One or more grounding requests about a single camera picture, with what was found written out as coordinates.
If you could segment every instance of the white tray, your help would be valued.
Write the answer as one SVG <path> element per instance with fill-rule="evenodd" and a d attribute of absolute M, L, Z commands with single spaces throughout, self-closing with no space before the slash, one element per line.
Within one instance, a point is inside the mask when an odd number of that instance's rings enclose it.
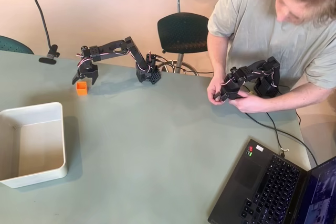
<path fill-rule="evenodd" d="M 0 112 L 0 183 L 17 188 L 67 173 L 60 103 Z"/>

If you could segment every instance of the hand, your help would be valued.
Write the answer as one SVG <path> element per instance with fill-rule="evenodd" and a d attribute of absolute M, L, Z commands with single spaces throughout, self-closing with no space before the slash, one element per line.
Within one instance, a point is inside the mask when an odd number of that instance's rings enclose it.
<path fill-rule="evenodd" d="M 223 74 L 216 74 L 213 76 L 208 88 L 206 89 L 208 93 L 208 99 L 209 101 L 214 105 L 222 105 L 224 102 L 220 101 L 220 97 L 214 99 L 214 95 L 217 93 L 220 93 L 222 84 L 224 83 L 224 77 Z"/>
<path fill-rule="evenodd" d="M 259 113 L 269 111 L 269 99 L 263 99 L 256 95 L 239 91 L 242 98 L 229 100 L 229 103 L 237 107 L 243 113 Z"/>

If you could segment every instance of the orange block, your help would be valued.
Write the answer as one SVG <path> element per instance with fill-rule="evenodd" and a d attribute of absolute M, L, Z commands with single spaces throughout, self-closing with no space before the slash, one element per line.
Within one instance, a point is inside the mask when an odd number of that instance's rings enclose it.
<path fill-rule="evenodd" d="M 85 81 L 79 81 L 76 83 L 77 95 L 87 95 L 88 94 L 88 85 Z"/>

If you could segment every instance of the person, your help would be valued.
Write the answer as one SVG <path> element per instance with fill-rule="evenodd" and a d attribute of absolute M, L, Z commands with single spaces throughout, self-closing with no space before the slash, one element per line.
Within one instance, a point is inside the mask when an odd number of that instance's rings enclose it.
<path fill-rule="evenodd" d="M 336 0 L 219 0 L 208 23 L 208 53 L 214 76 L 209 101 L 220 92 L 227 69 L 274 56 L 280 84 L 292 88 L 275 98 L 240 91 L 229 100 L 245 113 L 297 109 L 325 100 L 336 87 Z"/>

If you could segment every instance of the laptop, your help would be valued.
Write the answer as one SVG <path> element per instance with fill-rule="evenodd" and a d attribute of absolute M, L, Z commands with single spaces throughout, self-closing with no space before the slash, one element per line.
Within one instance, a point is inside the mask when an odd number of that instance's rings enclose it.
<path fill-rule="evenodd" d="M 307 172 L 250 140 L 208 222 L 335 224 L 336 157 Z"/>

